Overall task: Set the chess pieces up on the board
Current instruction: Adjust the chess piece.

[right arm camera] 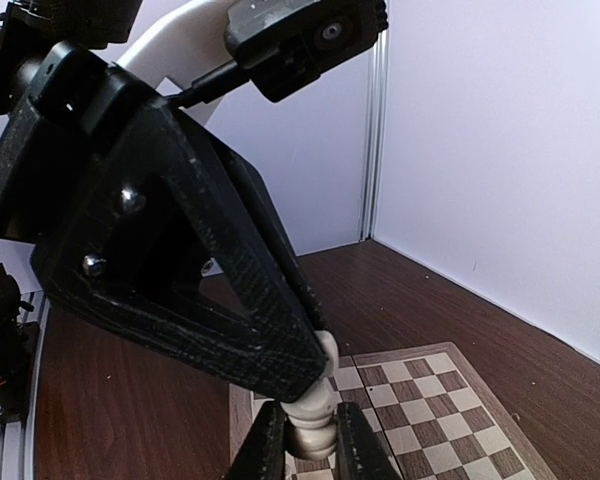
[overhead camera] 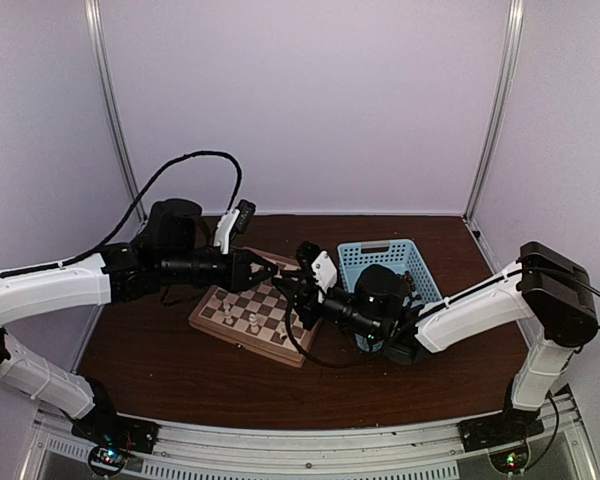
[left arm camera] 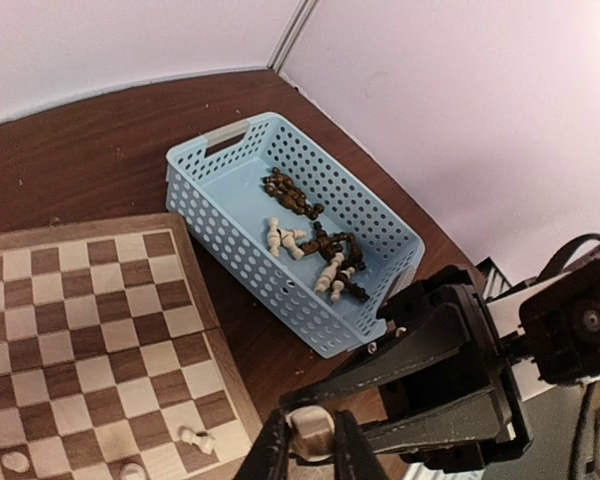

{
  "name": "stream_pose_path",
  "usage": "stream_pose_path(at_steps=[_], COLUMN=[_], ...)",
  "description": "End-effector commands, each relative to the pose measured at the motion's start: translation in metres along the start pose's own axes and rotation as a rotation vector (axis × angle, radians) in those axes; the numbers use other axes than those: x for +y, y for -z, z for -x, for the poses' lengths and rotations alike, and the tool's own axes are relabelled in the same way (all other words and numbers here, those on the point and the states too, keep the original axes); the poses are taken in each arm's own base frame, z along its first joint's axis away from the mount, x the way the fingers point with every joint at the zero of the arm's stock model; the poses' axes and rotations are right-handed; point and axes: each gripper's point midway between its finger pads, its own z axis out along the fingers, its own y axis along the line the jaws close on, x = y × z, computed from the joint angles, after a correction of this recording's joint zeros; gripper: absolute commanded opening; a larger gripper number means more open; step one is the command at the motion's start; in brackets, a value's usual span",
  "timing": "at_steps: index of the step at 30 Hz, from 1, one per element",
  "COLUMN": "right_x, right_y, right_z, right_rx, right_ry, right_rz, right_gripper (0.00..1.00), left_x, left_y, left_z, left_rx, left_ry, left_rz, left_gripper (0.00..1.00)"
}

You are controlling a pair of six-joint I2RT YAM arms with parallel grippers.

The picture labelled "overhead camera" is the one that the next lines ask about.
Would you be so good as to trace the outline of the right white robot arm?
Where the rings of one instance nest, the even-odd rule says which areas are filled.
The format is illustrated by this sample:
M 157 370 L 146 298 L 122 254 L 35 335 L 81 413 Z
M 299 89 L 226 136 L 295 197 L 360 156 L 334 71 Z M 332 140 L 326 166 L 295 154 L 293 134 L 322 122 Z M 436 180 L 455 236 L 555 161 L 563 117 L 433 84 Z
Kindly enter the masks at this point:
M 493 433 L 506 442 L 530 426 L 530 412 L 540 409 L 571 356 L 599 330 L 588 271 L 535 241 L 489 279 L 419 306 L 408 298 L 407 280 L 387 266 L 365 267 L 348 292 L 338 287 L 337 269 L 318 245 L 303 242 L 296 259 L 298 269 L 276 286 L 307 330 L 327 319 L 383 348 L 404 343 L 436 354 L 502 325 L 537 320 L 538 334 L 511 381 L 506 409 L 493 419 Z

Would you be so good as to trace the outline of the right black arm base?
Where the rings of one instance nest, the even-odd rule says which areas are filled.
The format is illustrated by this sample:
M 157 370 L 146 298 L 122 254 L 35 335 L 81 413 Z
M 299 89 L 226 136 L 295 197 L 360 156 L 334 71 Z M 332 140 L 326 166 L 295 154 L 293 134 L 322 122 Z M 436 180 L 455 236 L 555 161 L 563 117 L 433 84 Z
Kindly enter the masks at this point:
M 545 431 L 540 410 L 524 411 L 510 405 L 495 414 L 466 419 L 458 424 L 465 452 L 521 442 Z

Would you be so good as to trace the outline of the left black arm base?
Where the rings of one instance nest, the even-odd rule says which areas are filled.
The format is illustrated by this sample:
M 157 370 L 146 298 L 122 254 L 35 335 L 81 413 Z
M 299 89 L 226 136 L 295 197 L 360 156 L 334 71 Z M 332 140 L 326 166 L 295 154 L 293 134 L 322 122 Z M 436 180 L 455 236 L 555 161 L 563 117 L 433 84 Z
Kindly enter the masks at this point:
M 101 447 L 151 454 L 159 425 L 153 421 L 120 415 L 101 382 L 87 378 L 87 383 L 94 394 L 94 407 L 81 419 L 68 416 L 72 423 L 72 434 Z

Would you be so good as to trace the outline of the white rook chess piece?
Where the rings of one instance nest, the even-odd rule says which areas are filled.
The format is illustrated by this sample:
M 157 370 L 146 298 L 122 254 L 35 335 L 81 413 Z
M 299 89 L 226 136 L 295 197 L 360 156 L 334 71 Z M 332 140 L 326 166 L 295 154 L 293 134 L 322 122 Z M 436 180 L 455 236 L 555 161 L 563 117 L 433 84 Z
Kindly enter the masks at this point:
M 213 296 L 209 302 L 209 305 L 214 309 L 218 309 L 221 305 L 221 300 L 217 296 Z

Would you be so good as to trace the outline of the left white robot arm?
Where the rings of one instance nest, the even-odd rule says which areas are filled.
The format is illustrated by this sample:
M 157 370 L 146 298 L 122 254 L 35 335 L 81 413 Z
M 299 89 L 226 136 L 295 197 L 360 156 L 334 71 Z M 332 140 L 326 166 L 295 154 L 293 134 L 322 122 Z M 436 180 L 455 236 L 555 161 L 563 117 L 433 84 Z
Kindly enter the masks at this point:
M 77 259 L 0 270 L 0 381 L 83 421 L 101 443 L 117 442 L 124 424 L 106 390 L 22 345 L 9 325 L 133 302 L 174 285 L 248 290 L 277 272 L 258 254 L 231 244 L 245 232 L 255 210 L 242 200 L 209 230 L 198 204 L 159 201 L 128 242 L 105 242 Z

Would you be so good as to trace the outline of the white queen chess piece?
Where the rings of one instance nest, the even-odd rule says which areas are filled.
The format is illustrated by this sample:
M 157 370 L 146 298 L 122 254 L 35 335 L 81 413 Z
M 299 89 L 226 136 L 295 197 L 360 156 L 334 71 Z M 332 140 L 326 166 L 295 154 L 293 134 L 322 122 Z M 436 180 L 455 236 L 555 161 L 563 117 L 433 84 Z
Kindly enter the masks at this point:
M 254 314 L 254 313 L 250 313 L 249 317 L 248 317 L 248 320 L 249 320 L 249 329 L 250 329 L 250 332 L 253 333 L 253 334 L 257 334 L 260 331 L 260 325 L 259 325 L 259 322 L 258 322 L 257 315 Z

